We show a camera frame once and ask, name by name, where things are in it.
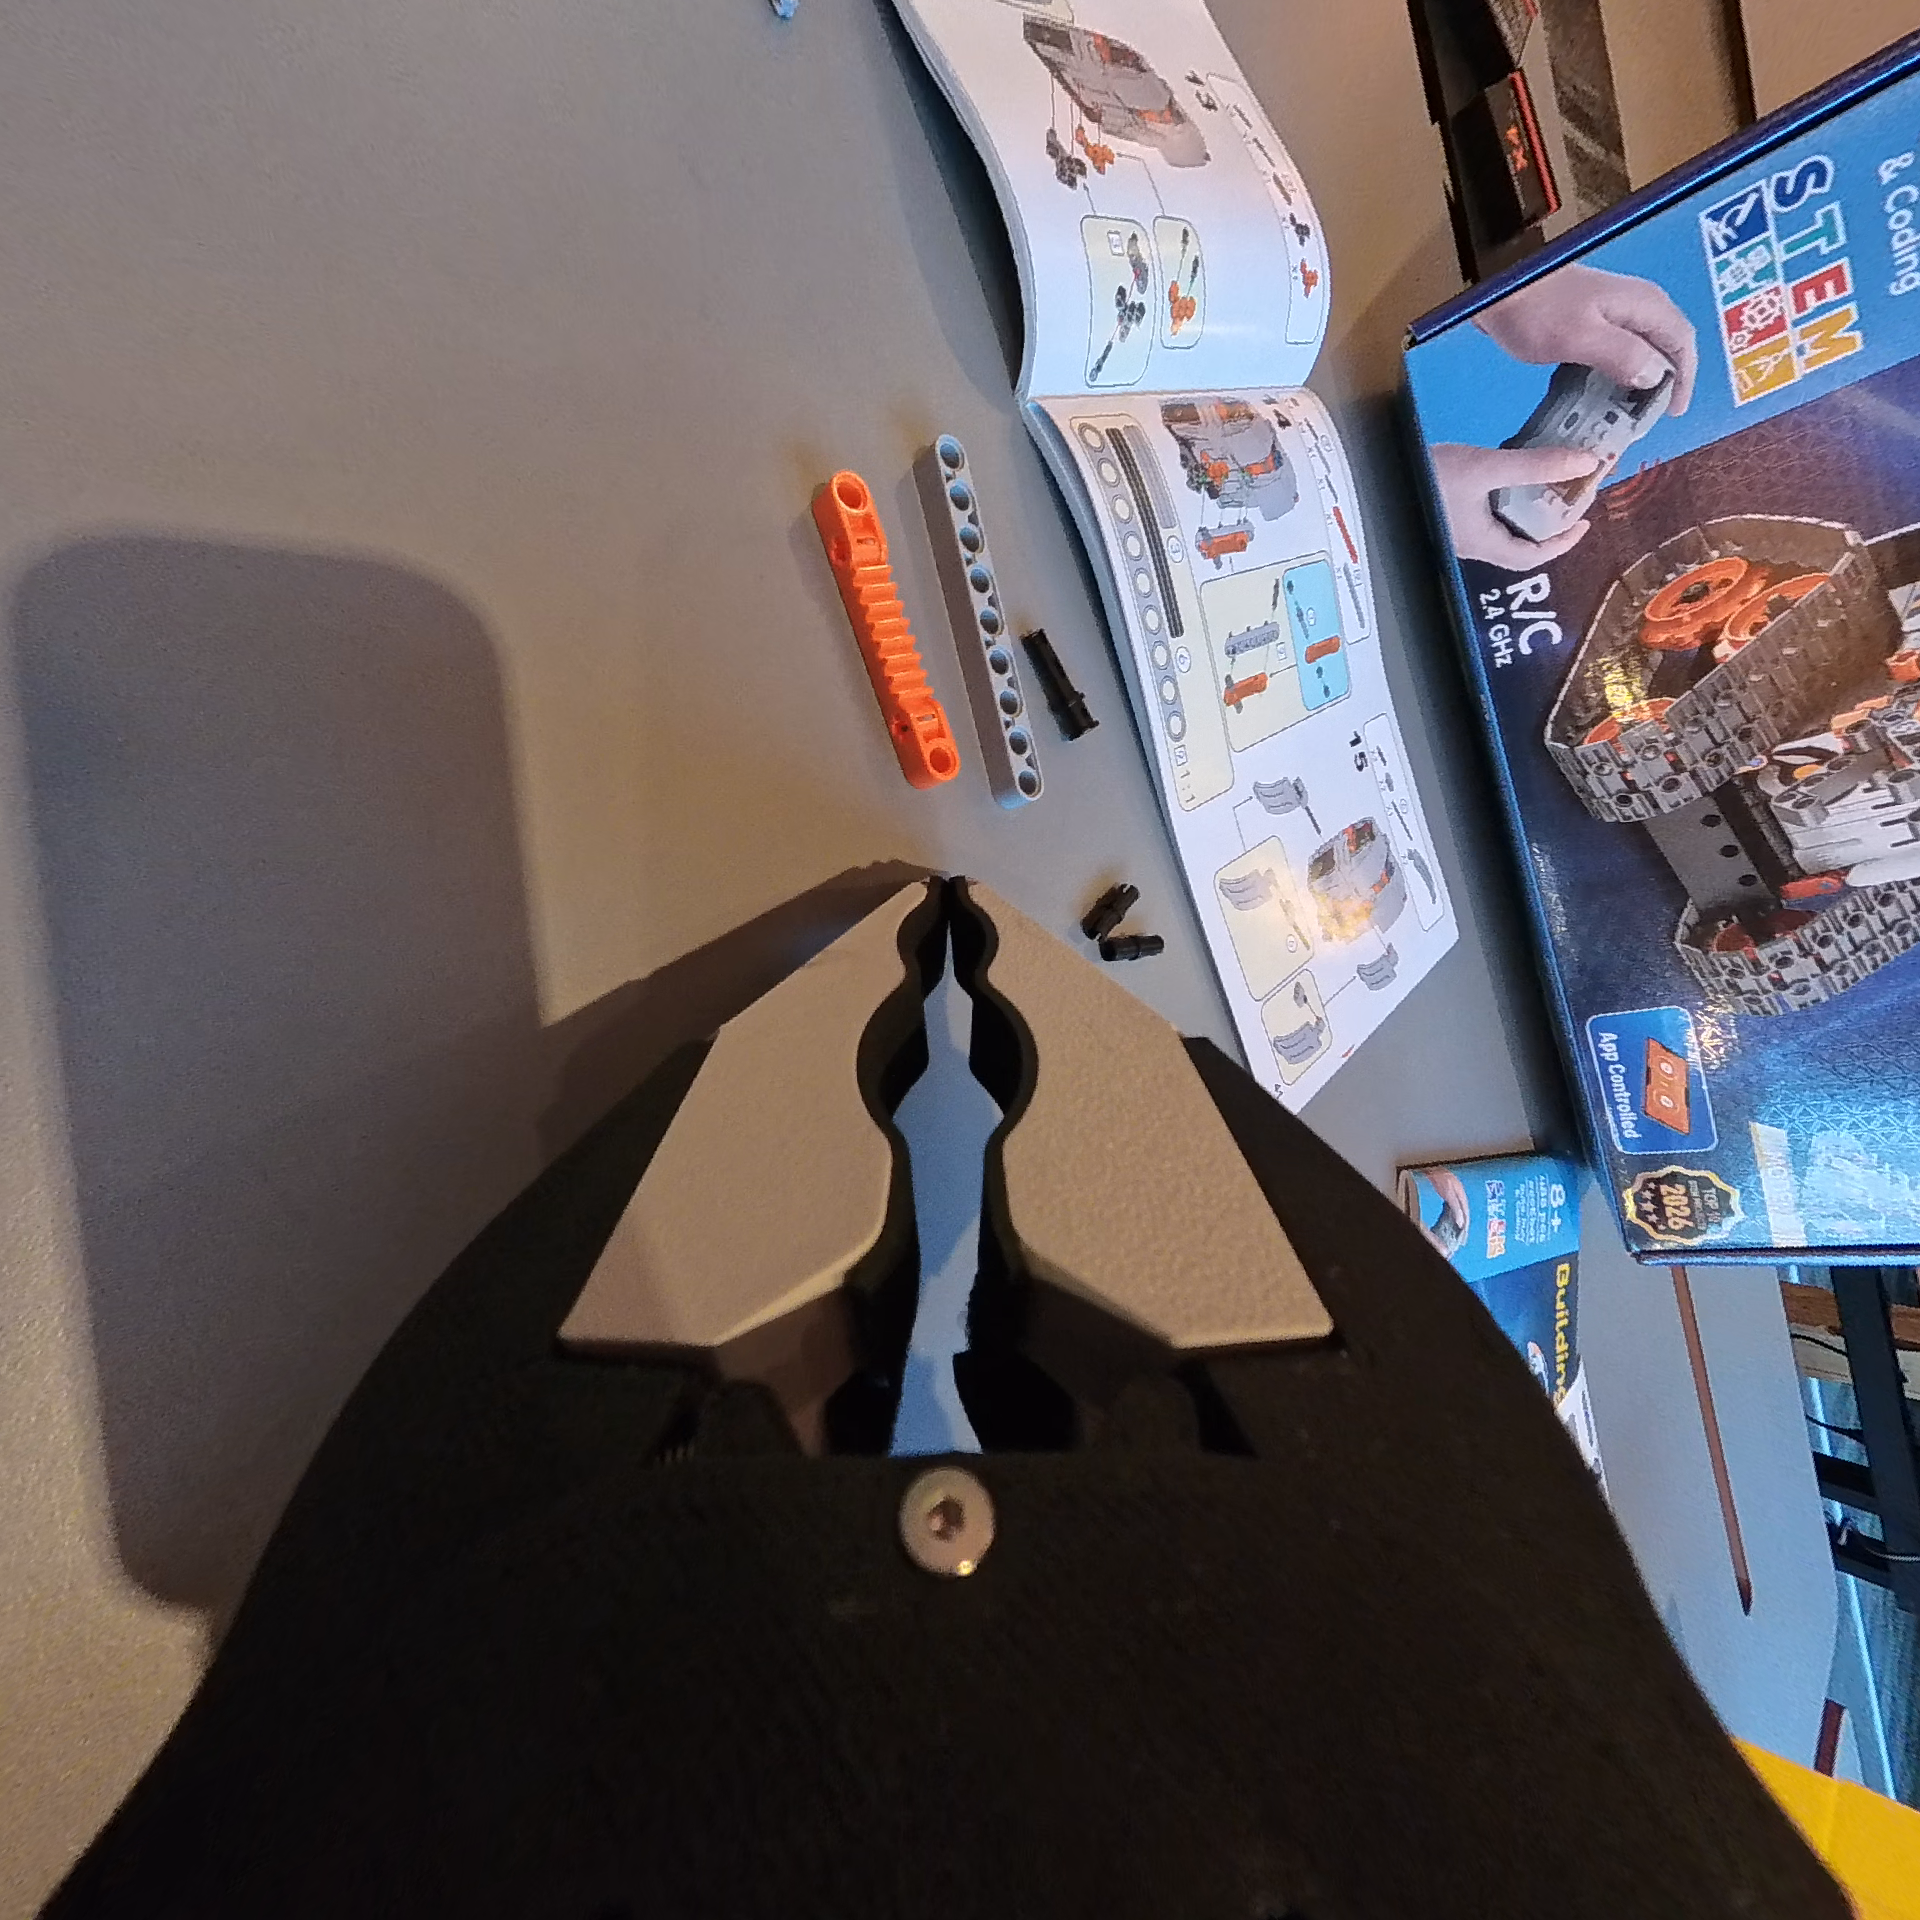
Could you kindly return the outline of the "long black pin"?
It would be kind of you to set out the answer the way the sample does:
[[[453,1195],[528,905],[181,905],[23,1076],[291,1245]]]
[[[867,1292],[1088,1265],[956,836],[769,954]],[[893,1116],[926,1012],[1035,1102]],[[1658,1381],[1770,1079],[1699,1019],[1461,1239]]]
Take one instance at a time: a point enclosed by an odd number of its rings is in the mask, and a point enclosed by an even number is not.
[[[1101,725],[1082,692],[1068,674],[1068,666],[1045,630],[1021,632],[1021,647],[1045,692],[1045,705],[1055,714],[1065,739],[1079,739]]]

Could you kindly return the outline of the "blue toy robot box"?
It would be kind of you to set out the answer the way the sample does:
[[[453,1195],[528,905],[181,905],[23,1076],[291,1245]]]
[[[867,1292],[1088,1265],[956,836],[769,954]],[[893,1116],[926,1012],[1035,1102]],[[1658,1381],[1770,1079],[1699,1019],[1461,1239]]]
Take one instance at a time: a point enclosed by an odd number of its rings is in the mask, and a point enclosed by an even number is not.
[[[1408,413],[1642,1262],[1917,1262],[1917,34],[1420,318]]]

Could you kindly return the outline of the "grey holed beam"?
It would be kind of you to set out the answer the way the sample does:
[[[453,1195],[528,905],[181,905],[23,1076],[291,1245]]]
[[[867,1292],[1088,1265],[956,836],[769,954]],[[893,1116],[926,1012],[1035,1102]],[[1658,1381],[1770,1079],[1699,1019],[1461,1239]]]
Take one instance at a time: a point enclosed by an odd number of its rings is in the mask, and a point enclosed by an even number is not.
[[[926,526],[941,574],[946,623],[997,803],[1026,808],[1045,790],[1021,674],[980,526],[972,468],[953,434],[914,460]]]

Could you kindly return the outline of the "open instruction booklet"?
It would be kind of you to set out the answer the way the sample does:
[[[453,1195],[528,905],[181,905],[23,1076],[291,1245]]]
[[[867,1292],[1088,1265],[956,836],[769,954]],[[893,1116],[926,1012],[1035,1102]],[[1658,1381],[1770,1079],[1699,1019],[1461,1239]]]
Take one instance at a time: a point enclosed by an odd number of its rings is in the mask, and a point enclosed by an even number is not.
[[[1088,540],[1256,1079],[1300,1108],[1455,939],[1366,526],[1307,388],[1329,248],[1203,2],[901,2],[993,176],[1020,401]]]

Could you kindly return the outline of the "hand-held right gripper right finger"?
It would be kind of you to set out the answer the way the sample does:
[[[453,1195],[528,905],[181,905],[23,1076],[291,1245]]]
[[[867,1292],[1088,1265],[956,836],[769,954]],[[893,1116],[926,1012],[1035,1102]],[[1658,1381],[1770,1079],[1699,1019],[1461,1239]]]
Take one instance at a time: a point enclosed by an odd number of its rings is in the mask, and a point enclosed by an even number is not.
[[[987,886],[946,882],[946,928],[1000,1108],[953,1356],[984,1448],[1070,1448],[1149,1378],[1327,1343],[1181,1031]]]

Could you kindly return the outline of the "black metal desk frame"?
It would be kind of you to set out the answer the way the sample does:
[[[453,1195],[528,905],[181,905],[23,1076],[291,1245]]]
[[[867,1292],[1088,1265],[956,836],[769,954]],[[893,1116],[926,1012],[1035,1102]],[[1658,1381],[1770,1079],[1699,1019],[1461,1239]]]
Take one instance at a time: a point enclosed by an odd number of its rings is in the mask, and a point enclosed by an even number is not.
[[[1866,1461],[1882,1497],[1886,1541],[1917,1534],[1917,1440],[1894,1346],[1887,1269],[1828,1269],[1843,1346],[1859,1399]]]

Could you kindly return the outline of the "yellow plastic bin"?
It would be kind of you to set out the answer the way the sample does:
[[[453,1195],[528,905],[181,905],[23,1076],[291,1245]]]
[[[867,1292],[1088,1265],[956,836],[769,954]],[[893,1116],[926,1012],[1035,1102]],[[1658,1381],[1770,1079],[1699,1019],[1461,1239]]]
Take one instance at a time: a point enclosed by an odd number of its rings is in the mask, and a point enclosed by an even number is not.
[[[1823,1859],[1856,1916],[1917,1916],[1917,1808],[1735,1737]]]

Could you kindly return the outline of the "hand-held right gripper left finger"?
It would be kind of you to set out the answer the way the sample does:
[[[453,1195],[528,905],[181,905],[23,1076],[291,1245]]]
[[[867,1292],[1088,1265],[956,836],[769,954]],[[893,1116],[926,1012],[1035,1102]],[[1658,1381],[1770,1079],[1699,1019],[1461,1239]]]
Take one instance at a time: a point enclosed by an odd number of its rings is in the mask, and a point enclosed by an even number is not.
[[[810,1453],[893,1438],[920,1245],[901,1097],[945,882],[890,896],[720,1026],[562,1340],[755,1381]]]

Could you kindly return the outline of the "blue cover booklet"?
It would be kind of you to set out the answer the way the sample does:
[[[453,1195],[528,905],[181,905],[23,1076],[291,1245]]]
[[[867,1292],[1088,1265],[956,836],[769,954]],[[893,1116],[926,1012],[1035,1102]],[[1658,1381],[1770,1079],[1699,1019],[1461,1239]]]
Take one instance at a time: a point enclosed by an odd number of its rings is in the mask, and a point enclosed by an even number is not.
[[[1606,1487],[1579,1348],[1579,1165],[1561,1155],[1405,1165],[1398,1199],[1525,1356]]]

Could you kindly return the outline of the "orange toothed beam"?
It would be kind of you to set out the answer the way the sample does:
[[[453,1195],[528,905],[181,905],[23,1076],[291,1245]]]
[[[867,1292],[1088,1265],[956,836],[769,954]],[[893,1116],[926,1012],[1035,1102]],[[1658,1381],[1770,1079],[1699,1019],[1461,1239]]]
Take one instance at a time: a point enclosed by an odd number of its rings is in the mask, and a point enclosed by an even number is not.
[[[912,787],[953,782],[965,754],[932,692],[914,632],[893,579],[890,546],[867,481],[837,469],[810,500],[876,707]]]

